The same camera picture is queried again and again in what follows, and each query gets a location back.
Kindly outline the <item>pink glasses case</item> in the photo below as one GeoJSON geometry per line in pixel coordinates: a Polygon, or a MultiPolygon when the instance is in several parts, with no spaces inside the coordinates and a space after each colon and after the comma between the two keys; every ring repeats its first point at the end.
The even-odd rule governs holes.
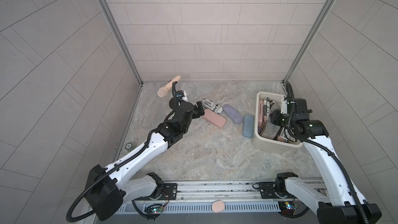
{"type": "Polygon", "coordinates": [[[263,125],[263,107],[264,107],[264,100],[259,99],[258,127],[261,127],[263,125]]]}
{"type": "Polygon", "coordinates": [[[227,123],[227,120],[216,114],[215,112],[209,110],[209,109],[205,109],[204,111],[204,115],[202,116],[206,121],[212,123],[213,125],[215,125],[218,128],[223,128],[225,126],[225,124],[227,123]]]}

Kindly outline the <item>cream plastic storage box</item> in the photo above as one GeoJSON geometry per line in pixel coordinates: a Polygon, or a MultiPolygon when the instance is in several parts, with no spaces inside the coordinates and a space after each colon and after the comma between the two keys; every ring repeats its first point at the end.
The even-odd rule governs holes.
{"type": "Polygon", "coordinates": [[[303,146],[302,143],[284,143],[276,140],[274,138],[275,136],[269,136],[265,133],[265,125],[263,125],[262,121],[264,100],[266,98],[268,98],[270,101],[274,101],[281,108],[283,113],[287,113],[287,104],[284,95],[270,92],[258,92],[256,96],[256,111],[252,145],[257,149],[279,154],[301,148],[303,146]]]}

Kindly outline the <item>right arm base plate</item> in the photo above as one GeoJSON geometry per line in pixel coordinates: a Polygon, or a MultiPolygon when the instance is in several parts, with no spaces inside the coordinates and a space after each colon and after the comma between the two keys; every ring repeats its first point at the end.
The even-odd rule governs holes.
{"type": "Polygon", "coordinates": [[[259,182],[256,188],[260,192],[261,199],[279,199],[273,182],[259,182]]]}

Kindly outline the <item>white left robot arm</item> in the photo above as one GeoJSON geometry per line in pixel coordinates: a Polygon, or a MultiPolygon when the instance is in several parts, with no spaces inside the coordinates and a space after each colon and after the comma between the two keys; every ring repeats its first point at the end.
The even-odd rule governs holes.
{"type": "Polygon", "coordinates": [[[202,102],[177,103],[173,118],[164,120],[157,128],[149,131],[147,139],[121,159],[106,167],[93,167],[84,191],[71,204],[66,221],[75,223],[91,215],[104,221],[129,200],[141,197],[157,198],[162,191],[163,181],[155,173],[143,178],[132,179],[143,166],[156,156],[167,151],[183,138],[192,120],[205,114],[202,102]]]}

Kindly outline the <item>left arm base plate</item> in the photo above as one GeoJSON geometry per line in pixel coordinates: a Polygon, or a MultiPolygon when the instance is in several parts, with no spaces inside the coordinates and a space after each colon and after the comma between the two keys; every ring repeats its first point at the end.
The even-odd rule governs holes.
{"type": "Polygon", "coordinates": [[[177,183],[163,183],[156,186],[154,192],[150,196],[140,197],[138,201],[166,201],[176,200],[178,184],[177,183]]]}

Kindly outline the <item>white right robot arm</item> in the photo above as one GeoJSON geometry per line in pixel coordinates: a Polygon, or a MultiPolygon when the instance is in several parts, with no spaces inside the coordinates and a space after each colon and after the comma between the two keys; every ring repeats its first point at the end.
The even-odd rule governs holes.
{"type": "Polygon", "coordinates": [[[294,173],[279,173],[276,191],[288,193],[304,203],[321,224],[375,224],[382,217],[380,208],[369,203],[355,186],[334,151],[323,123],[310,120],[304,99],[287,96],[283,111],[271,113],[268,121],[284,128],[289,136],[304,144],[315,161],[325,183],[328,196],[307,186],[294,173]]]}

